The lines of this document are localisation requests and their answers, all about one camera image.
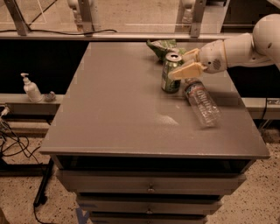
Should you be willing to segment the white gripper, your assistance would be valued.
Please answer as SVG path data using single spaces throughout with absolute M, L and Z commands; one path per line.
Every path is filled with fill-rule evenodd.
M 185 80 L 201 76 L 205 71 L 209 74 L 216 74 L 227 69 L 227 59 L 225 54 L 225 45 L 223 40 L 204 45 L 201 49 L 195 48 L 185 52 L 182 56 L 184 62 L 192 62 L 187 65 L 175 68 L 168 74 L 173 80 Z

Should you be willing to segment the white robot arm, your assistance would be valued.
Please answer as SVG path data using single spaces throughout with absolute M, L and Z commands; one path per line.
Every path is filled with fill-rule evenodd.
M 216 74 L 230 67 L 276 65 L 280 69 L 280 15 L 263 17 L 252 33 L 210 42 L 186 52 L 182 59 L 184 64 L 168 75 L 171 80 Z

